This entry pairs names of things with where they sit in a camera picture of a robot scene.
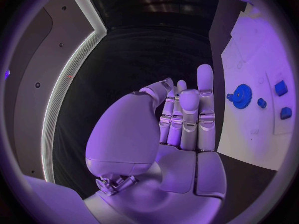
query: white light strip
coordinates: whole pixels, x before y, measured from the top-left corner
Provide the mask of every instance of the white light strip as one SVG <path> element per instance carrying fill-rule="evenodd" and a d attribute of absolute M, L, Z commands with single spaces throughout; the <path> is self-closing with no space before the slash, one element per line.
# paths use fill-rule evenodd
<path fill-rule="evenodd" d="M 63 99 L 81 65 L 99 42 L 100 39 L 98 38 L 96 32 L 93 31 L 68 60 L 52 90 L 45 111 L 41 136 L 42 168 L 44 178 L 47 182 L 55 182 L 52 160 L 53 139 L 56 122 Z"/>

